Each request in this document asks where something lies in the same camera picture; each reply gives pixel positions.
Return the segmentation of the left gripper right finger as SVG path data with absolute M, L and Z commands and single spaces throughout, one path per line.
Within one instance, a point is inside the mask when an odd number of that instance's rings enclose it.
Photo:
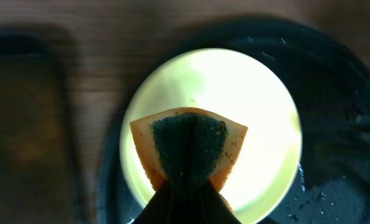
M 189 195 L 186 215 L 191 224 L 240 224 L 210 180 Z

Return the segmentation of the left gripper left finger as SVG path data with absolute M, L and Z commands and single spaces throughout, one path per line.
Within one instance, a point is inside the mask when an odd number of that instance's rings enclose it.
M 187 222 L 184 204 L 165 180 L 133 224 L 183 224 Z

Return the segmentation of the green and orange sponge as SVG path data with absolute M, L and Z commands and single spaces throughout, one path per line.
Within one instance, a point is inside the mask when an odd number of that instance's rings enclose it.
M 211 111 L 173 108 L 130 122 L 135 149 L 152 188 L 167 183 L 182 205 L 210 182 L 220 192 L 248 128 Z

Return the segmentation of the yellow plate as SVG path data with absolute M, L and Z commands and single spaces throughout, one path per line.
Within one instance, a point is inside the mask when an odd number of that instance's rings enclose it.
M 227 49 L 186 52 L 151 72 L 132 97 L 120 134 L 121 167 L 141 207 L 154 190 L 130 122 L 178 107 L 212 111 L 248 128 L 221 194 L 240 222 L 267 217 L 290 189 L 302 152 L 298 111 L 285 85 L 258 60 Z

